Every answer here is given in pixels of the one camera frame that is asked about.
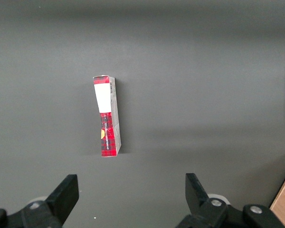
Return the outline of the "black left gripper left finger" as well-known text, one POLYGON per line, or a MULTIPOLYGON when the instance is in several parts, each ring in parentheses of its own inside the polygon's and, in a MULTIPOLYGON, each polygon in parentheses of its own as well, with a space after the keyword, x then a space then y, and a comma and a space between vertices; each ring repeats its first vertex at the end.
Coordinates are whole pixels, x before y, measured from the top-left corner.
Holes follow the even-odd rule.
POLYGON ((69 174, 44 200, 34 200, 10 215, 0 209, 0 228, 61 228, 78 199, 78 177, 69 174))

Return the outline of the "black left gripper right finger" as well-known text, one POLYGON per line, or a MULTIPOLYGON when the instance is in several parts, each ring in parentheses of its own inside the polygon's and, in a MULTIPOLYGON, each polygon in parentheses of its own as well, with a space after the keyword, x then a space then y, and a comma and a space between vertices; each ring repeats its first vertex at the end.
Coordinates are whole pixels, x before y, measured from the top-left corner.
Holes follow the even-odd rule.
POLYGON ((209 197, 194 173, 185 176, 185 197, 190 214, 178 228, 283 228, 266 206, 247 204, 238 210, 218 197, 209 197))

